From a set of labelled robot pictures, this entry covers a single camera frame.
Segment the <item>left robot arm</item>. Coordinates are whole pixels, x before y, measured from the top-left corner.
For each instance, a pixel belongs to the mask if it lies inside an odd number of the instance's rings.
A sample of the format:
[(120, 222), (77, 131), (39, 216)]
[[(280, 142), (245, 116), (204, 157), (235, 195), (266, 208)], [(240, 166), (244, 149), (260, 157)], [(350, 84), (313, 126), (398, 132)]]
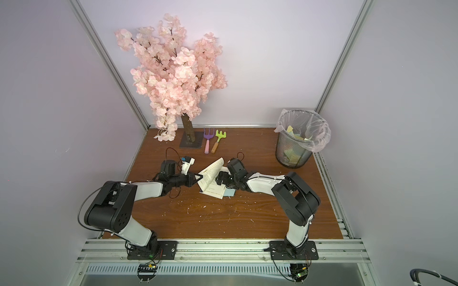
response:
[(96, 197), (83, 220), (77, 216), (78, 223), (87, 230), (106, 231), (122, 238), (128, 254), (140, 252), (134, 255), (135, 258), (153, 257), (159, 251), (157, 235), (132, 217), (134, 203), (166, 196), (174, 188), (192, 187), (203, 178), (189, 171), (193, 164), (194, 158), (188, 156), (180, 158), (179, 162), (165, 160), (151, 181), (107, 181), (94, 191)]

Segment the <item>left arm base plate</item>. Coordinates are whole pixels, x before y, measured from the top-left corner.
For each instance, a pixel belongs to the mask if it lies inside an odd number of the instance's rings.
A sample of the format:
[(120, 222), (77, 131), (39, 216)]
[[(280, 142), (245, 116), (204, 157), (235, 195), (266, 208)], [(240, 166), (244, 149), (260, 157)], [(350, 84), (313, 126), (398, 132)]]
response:
[(144, 247), (125, 243), (128, 260), (174, 260), (177, 241), (152, 241)]

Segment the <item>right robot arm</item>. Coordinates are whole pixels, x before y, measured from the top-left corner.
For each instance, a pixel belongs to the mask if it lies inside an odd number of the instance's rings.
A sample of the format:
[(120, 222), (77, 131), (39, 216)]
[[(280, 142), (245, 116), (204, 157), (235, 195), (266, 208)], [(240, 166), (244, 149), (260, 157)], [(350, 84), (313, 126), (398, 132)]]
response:
[(274, 196), (289, 219), (286, 245), (295, 252), (305, 247), (321, 199), (296, 172), (280, 176), (248, 172), (241, 160), (233, 158), (218, 172), (215, 182), (230, 189)]

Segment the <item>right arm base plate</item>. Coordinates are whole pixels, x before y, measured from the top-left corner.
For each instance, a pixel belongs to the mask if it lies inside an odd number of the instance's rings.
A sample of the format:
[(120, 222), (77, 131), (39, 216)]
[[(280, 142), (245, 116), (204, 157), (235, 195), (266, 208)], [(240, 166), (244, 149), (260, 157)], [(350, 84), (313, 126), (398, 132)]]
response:
[(300, 247), (295, 247), (288, 241), (270, 241), (264, 251), (269, 252), (274, 260), (319, 260), (316, 243), (310, 240)]

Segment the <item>dark blue book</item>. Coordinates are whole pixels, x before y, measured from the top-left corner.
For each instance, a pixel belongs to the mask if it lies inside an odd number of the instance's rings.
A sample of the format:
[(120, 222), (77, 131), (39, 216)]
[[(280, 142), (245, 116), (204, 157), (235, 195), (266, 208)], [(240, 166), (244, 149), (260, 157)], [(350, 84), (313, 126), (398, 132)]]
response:
[(222, 157), (199, 173), (199, 175), (202, 175), (202, 179), (198, 181), (198, 186), (202, 194), (214, 197), (216, 199), (223, 198), (226, 191), (226, 186), (223, 183), (218, 185), (216, 181), (221, 171), (228, 171), (227, 168), (224, 167), (224, 159)]

